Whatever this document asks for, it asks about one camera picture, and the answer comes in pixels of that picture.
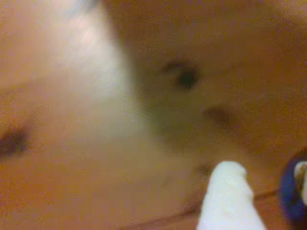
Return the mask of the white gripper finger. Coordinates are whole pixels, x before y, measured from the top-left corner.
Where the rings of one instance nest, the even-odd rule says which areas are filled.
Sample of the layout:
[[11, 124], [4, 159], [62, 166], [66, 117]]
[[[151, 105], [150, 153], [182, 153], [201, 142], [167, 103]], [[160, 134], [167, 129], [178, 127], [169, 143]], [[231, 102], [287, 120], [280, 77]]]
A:
[[198, 230], [264, 230], [253, 204], [246, 169], [223, 161], [213, 170], [201, 206]]

